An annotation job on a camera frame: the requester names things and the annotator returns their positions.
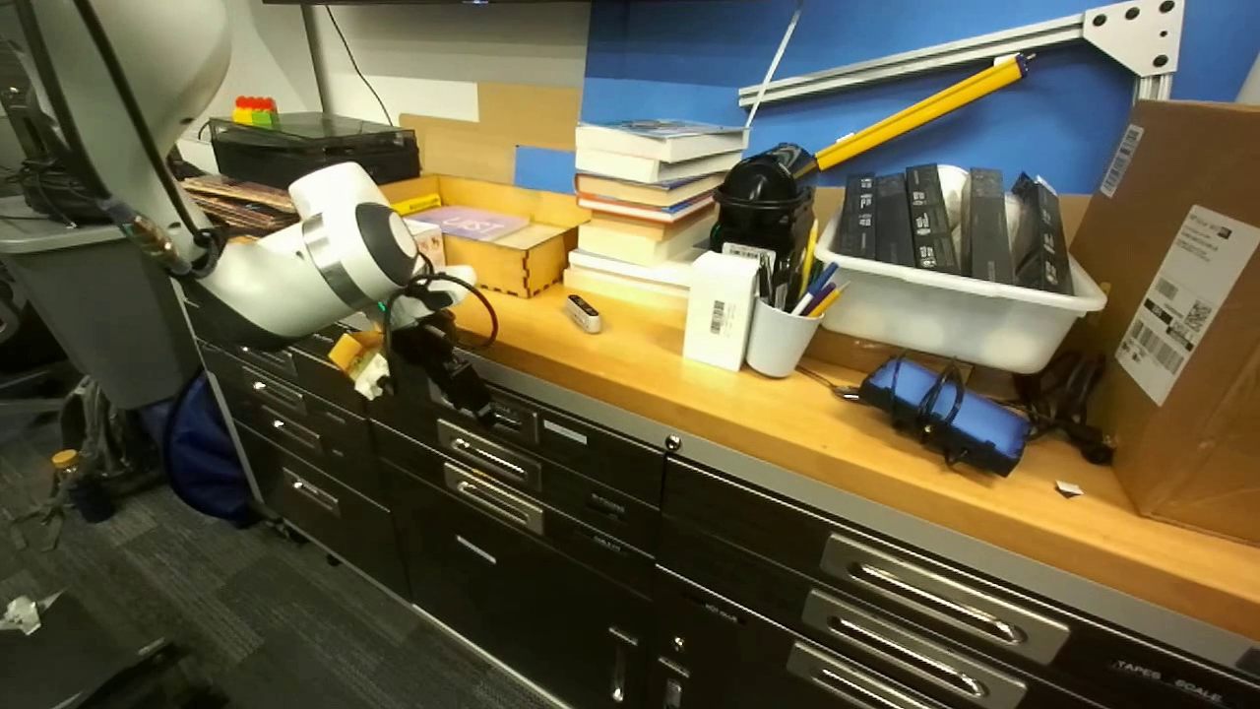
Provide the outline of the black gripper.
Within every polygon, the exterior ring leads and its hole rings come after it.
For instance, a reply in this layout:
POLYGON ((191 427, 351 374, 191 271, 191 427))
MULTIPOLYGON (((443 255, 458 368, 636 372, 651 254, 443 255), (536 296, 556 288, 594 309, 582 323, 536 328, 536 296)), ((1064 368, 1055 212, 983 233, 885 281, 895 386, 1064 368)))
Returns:
POLYGON ((429 389, 460 414, 484 419, 490 406, 490 393, 484 378, 458 360, 458 332, 451 314, 437 311, 420 296, 399 296, 385 309, 388 328, 388 349, 423 374, 429 389))

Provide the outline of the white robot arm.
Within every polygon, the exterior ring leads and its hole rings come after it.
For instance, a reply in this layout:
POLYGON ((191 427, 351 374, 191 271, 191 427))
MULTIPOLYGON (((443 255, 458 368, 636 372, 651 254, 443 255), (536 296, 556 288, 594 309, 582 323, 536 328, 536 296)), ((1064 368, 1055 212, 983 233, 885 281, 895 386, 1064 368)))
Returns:
POLYGON ((170 154, 231 64, 225 0, 11 0, 19 40, 69 143, 91 204, 129 247, 129 267, 87 281, 98 389, 141 408, 191 378, 191 338, 173 281, 220 309, 231 343, 313 336, 408 284, 471 288, 475 271, 434 267, 408 225, 353 162, 288 185, 299 222, 266 236, 211 236, 170 154))

